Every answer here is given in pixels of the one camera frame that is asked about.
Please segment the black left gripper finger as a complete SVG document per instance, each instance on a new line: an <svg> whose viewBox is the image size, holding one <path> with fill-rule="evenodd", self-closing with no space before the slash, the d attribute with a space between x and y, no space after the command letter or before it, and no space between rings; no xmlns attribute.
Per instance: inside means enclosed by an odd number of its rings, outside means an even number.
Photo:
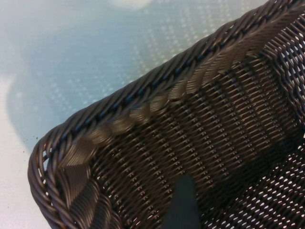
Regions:
<svg viewBox="0 0 305 229"><path fill-rule="evenodd" d="M198 228L198 206L194 181L189 176L176 180L173 198L166 214L168 229Z"/></svg>

